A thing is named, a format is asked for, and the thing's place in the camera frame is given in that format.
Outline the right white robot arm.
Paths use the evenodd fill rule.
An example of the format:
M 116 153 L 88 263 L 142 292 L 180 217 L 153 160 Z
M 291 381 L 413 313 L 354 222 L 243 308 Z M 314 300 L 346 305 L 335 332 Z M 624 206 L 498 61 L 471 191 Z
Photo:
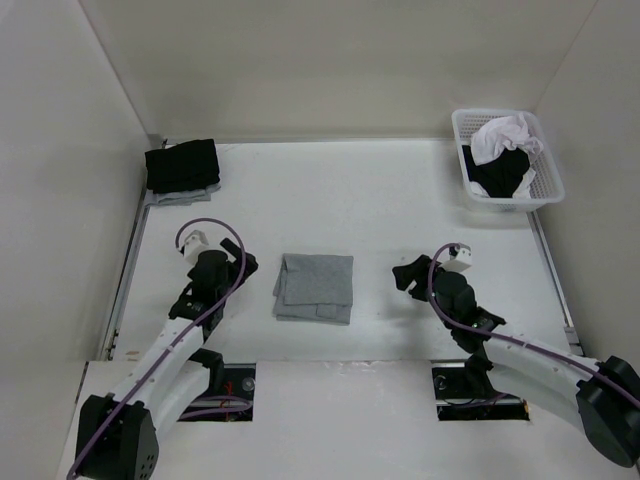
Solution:
M 505 320 L 482 308 L 463 272 L 469 248 L 447 244 L 445 262 L 421 255 L 392 274 L 397 290 L 429 304 L 467 353 L 464 384 L 474 406 L 504 394 L 530 401 L 574 426 L 612 463 L 639 461 L 639 375 L 625 360 L 576 356 L 504 331 Z

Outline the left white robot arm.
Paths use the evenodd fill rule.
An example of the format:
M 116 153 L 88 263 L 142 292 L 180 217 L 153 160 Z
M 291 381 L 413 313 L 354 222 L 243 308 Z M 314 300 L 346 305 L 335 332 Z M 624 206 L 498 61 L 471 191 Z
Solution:
M 238 238 L 222 240 L 218 249 L 183 253 L 195 264 L 160 334 L 124 380 L 81 406 L 67 478 L 151 478 L 162 437 L 198 396 L 210 399 L 223 390 L 222 356 L 204 345 L 228 298 L 258 264 Z

